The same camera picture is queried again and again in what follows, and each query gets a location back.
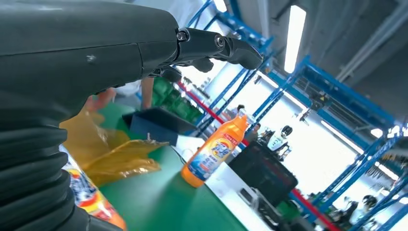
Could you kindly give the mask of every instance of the orange bottle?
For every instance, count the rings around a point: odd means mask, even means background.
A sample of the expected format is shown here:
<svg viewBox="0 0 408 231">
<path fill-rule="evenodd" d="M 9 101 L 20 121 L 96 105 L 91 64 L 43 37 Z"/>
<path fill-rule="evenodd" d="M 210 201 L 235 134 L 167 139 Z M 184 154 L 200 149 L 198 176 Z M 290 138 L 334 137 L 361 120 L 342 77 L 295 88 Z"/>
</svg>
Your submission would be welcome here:
<svg viewBox="0 0 408 231">
<path fill-rule="evenodd" d="M 222 124 L 181 169 L 184 180 L 195 188 L 202 186 L 241 143 L 251 123 L 253 117 L 241 109 L 234 119 Z"/>
</svg>

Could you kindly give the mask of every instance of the detergent package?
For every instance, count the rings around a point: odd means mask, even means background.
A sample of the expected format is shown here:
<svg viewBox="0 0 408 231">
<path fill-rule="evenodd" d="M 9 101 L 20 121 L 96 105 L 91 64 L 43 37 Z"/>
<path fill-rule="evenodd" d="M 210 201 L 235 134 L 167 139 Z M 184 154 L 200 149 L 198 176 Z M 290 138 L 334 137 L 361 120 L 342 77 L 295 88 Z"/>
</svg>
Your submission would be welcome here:
<svg viewBox="0 0 408 231">
<path fill-rule="evenodd" d="M 68 154 L 68 163 L 63 169 L 71 174 L 70 187 L 75 195 L 75 204 L 85 209 L 90 215 L 108 221 L 125 230 L 126 225 L 123 219 L 102 195 L 99 189 L 85 175 L 75 160 L 70 156 L 68 150 L 60 145 L 60 151 Z"/>
</svg>

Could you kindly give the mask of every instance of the yellow plastic bag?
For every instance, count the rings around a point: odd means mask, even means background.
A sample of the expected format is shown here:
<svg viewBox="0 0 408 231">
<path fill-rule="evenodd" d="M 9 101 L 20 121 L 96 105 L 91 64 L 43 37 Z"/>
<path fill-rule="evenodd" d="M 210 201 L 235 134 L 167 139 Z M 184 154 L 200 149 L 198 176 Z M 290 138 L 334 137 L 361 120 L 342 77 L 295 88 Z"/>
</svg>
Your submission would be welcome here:
<svg viewBox="0 0 408 231">
<path fill-rule="evenodd" d="M 155 141 L 128 141 L 90 163 L 84 171 L 97 186 L 157 171 L 160 169 L 159 164 L 150 159 L 148 154 L 167 144 Z"/>
<path fill-rule="evenodd" d="M 160 170 L 148 154 L 168 143 L 131 141 L 124 131 L 99 127 L 103 120 L 83 110 L 60 125 L 68 130 L 64 147 L 96 186 Z"/>
</svg>

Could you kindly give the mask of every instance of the robotic arm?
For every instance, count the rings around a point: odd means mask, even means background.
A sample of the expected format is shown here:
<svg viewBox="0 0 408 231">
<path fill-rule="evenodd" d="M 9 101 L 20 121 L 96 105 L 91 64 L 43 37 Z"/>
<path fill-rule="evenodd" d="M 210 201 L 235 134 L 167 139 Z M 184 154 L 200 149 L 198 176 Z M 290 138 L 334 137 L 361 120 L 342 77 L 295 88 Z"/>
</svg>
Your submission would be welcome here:
<svg viewBox="0 0 408 231">
<path fill-rule="evenodd" d="M 104 1 L 0 2 L 0 230 L 117 230 L 74 205 L 59 124 L 88 96 L 209 58 L 257 68 L 245 42 L 179 29 L 165 11 Z"/>
</svg>

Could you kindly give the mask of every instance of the person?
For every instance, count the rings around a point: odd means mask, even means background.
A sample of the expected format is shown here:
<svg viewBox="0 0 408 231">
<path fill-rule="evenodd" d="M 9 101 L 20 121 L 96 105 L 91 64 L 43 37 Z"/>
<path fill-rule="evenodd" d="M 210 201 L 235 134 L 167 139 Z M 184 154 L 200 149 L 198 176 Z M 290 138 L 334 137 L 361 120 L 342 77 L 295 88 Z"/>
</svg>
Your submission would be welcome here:
<svg viewBox="0 0 408 231">
<path fill-rule="evenodd" d="M 85 106 L 90 111 L 96 111 L 104 108 L 109 102 L 111 102 L 117 95 L 119 96 L 116 101 L 124 104 L 130 104 L 130 106 L 135 106 L 136 93 L 141 88 L 141 109 L 147 109 L 152 106 L 153 97 L 153 77 L 146 77 L 142 80 L 137 80 L 135 82 L 127 83 L 122 87 L 109 88 L 104 92 L 100 92 L 96 97 L 89 96 Z"/>
<path fill-rule="evenodd" d="M 245 135 L 244 139 L 246 139 L 246 141 L 248 142 L 256 141 L 258 139 L 258 130 L 260 128 L 261 124 L 257 123 L 255 127 L 252 129 L 252 131 Z"/>
<path fill-rule="evenodd" d="M 227 117 L 228 120 L 231 120 L 231 119 L 235 118 L 238 115 L 238 112 L 241 109 L 245 109 L 245 106 L 242 105 L 242 104 L 239 104 L 238 107 L 236 107 L 236 108 L 234 108 L 232 110 L 227 109 L 227 110 L 225 110 L 225 112 L 226 112 L 225 116 Z"/>
</svg>

